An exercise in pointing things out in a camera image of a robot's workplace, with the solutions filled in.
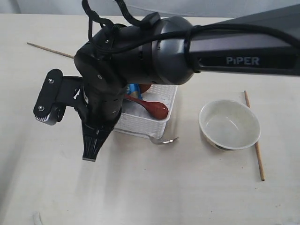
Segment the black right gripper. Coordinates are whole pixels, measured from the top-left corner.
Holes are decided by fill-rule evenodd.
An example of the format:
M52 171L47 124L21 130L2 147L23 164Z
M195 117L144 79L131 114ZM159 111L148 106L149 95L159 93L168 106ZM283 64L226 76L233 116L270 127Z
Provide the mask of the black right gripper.
M127 84L82 81L78 114L82 120L82 159L95 162L121 114Z

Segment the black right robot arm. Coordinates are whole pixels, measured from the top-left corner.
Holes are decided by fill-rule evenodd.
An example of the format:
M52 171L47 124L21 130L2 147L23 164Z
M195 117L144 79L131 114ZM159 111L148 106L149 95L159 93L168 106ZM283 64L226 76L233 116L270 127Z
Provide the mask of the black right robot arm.
M83 159L97 154L121 116L129 84L181 85L202 71L245 74L300 74L300 7L293 5L209 25L155 12L129 23L100 17L87 1L88 42L74 57L83 77L79 98Z

